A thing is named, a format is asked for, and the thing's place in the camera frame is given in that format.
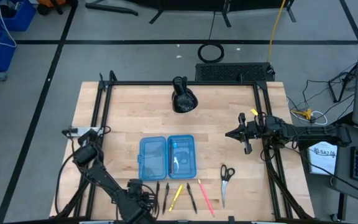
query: wooden tabletop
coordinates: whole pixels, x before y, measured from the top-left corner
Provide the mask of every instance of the wooden tabletop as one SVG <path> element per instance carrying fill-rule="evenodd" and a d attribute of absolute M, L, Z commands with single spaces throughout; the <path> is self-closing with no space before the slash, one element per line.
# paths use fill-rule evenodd
<path fill-rule="evenodd" d="M 73 118 L 73 126 L 89 127 L 97 92 L 97 82 L 84 82 Z M 254 93 L 251 86 L 189 86 L 197 96 L 198 107 L 185 114 L 172 110 L 172 86 L 125 86 L 112 89 L 107 125 L 111 133 L 105 135 L 103 143 L 104 165 L 113 178 L 126 188 L 129 179 L 139 178 L 137 155 L 139 141 L 144 137 L 174 134 L 192 134 L 195 137 L 197 176 L 205 188 L 215 211 L 212 217 L 196 179 L 160 181 L 159 220 L 227 220 L 234 216 L 236 220 L 274 220 L 272 200 L 265 163 L 260 159 L 261 140 L 251 140 L 253 151 L 244 154 L 244 145 L 227 138 L 224 133 L 238 126 L 239 113 L 245 113 L 248 121 L 254 115 Z M 268 92 L 272 111 L 275 116 L 291 123 L 283 83 L 268 83 Z M 264 107 L 263 94 L 260 98 Z M 98 121 L 101 121 L 102 106 Z M 71 154 L 70 141 L 67 144 L 65 158 Z M 309 215 L 314 215 L 308 186 L 302 163 L 297 153 L 282 149 L 282 161 L 289 191 Z M 226 208 L 222 206 L 221 164 L 233 167 L 236 174 L 226 187 Z M 60 179 L 58 206 L 61 210 L 78 188 L 80 173 L 72 162 L 65 167 Z M 186 190 L 182 191 L 172 212 L 162 215 L 165 186 L 169 182 L 170 191 L 167 206 L 171 204 L 180 184 L 191 185 L 198 214 L 196 215 Z M 156 182 L 145 182 L 155 190 Z M 85 214 L 84 196 L 82 214 Z M 115 219 L 115 205 L 100 188 L 96 188 L 92 219 Z M 281 216 L 285 216 L 280 205 Z M 55 214 L 52 206 L 51 215 Z"/>

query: black vase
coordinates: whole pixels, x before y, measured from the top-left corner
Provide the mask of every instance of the black vase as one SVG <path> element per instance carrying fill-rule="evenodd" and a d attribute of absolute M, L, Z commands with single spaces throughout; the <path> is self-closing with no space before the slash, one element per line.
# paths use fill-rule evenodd
<path fill-rule="evenodd" d="M 198 100 L 193 92 L 187 88 L 187 77 L 175 77 L 172 80 L 172 108 L 176 113 L 186 113 L 196 108 Z"/>

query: gray floor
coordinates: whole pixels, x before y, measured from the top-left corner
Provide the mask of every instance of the gray floor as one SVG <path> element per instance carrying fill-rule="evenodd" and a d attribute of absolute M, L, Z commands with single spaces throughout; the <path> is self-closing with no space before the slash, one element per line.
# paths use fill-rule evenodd
<path fill-rule="evenodd" d="M 346 0 L 358 26 L 358 1 Z M 139 11 L 139 17 L 93 11 L 80 5 L 68 33 L 68 40 L 150 40 L 207 39 L 213 20 L 210 12 L 164 12 L 150 25 L 156 10 L 122 3 Z M 18 40 L 58 40 L 66 23 L 64 15 L 36 15 L 29 30 L 13 33 Z M 268 40 L 277 9 L 229 13 L 232 28 L 222 16 L 214 21 L 212 39 Z M 339 0 L 296 0 L 292 23 L 286 12 L 277 27 L 278 40 L 356 40 Z M 60 56 L 44 108 L 35 130 L 16 191 L 5 222 L 47 218 L 58 170 L 67 140 L 60 131 L 71 124 L 81 82 L 96 81 L 99 72 L 107 76 L 113 69 L 119 80 L 171 80 L 186 75 L 195 78 L 199 45 L 65 45 Z M 18 46 L 8 79 L 0 82 L 0 204 L 13 167 L 29 128 L 45 82 L 56 45 Z M 224 45 L 222 62 L 265 62 L 268 45 Z M 206 58 L 219 52 L 205 48 Z M 287 95 L 299 103 L 306 80 L 329 80 L 356 62 L 358 45 L 274 45 L 271 63 L 276 81 L 284 82 Z M 312 83 L 307 96 L 327 87 Z M 351 100 L 333 108 L 327 115 L 333 122 Z M 332 106 L 325 91 L 310 101 L 313 110 Z M 307 175 L 316 216 L 329 220 L 337 209 L 339 193 L 328 187 L 325 177 Z M 358 223 L 358 200 L 348 200 L 347 221 Z"/>

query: pencil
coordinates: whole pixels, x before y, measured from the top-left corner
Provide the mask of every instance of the pencil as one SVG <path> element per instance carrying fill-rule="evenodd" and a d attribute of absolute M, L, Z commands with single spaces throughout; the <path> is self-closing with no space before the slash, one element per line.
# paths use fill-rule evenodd
<path fill-rule="evenodd" d="M 209 199 L 208 199 L 208 196 L 206 195 L 206 192 L 205 192 L 205 190 L 204 190 L 204 187 L 203 187 L 203 185 L 201 184 L 201 181 L 200 181 L 199 179 L 197 179 L 197 180 L 198 180 L 198 183 L 199 183 L 199 185 L 200 185 L 201 191 L 203 192 L 205 201 L 206 201 L 206 203 L 208 204 L 209 210 L 211 211 L 212 216 L 215 217 L 214 210 L 213 210 L 213 208 L 212 208 L 211 203 L 209 202 Z"/>

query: yellow highlighter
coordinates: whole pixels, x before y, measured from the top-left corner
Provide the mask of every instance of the yellow highlighter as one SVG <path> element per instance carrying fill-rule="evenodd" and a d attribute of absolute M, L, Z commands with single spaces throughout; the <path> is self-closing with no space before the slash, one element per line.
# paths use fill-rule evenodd
<path fill-rule="evenodd" d="M 183 188 L 183 184 L 180 185 L 180 187 L 179 187 L 179 189 L 178 189 L 178 191 L 177 191 L 177 194 L 175 195 L 175 198 L 173 199 L 173 202 L 172 202 L 172 204 L 171 204 L 171 207 L 169 207 L 169 211 L 170 211 L 170 212 L 172 211 L 173 205 L 174 205 L 175 202 L 177 201 L 177 198 L 179 197 L 182 188 Z"/>

